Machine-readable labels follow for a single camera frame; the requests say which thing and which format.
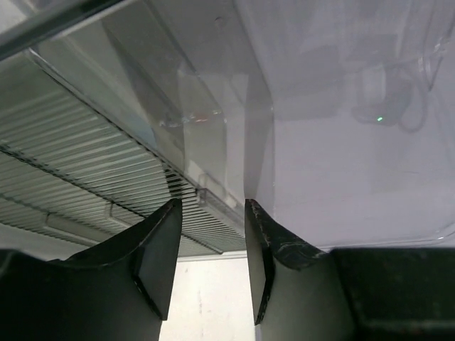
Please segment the clear acrylic drawer organizer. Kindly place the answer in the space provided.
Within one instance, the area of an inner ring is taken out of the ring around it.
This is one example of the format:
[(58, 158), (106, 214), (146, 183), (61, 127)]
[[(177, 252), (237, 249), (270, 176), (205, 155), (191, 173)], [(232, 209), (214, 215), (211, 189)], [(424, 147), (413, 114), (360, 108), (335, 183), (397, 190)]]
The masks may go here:
[(454, 245), (453, 1), (2, 1), (1, 245), (65, 258), (183, 204), (243, 258)]

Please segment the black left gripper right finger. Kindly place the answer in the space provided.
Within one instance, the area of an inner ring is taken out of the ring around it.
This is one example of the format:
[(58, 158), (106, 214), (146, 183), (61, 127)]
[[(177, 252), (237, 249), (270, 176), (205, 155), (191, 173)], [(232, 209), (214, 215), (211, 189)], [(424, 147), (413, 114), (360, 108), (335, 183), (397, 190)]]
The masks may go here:
[(453, 340), (454, 250), (322, 251), (245, 202), (254, 323), (262, 340)]

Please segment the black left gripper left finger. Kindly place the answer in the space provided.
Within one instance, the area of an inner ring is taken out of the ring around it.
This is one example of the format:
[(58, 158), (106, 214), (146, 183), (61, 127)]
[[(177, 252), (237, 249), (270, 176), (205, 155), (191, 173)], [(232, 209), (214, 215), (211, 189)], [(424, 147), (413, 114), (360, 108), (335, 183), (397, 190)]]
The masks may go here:
[(157, 340), (168, 317), (182, 202), (65, 260), (1, 251), (2, 340)]

